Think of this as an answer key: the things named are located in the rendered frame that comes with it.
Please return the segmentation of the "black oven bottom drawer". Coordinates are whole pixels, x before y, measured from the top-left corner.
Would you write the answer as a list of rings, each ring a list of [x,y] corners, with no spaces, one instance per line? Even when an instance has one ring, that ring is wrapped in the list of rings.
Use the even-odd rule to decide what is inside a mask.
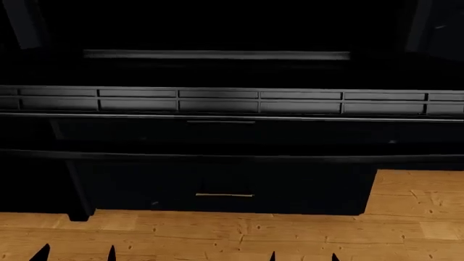
[[[306,162],[81,162],[101,210],[361,215],[377,173],[367,165]],[[254,197],[195,196],[254,194]]]

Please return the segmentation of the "black oven door with vents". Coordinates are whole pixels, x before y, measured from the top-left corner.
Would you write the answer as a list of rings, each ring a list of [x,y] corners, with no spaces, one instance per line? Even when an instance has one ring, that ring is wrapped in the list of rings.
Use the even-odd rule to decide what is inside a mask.
[[[0,117],[86,143],[464,145],[464,91],[0,85]]]

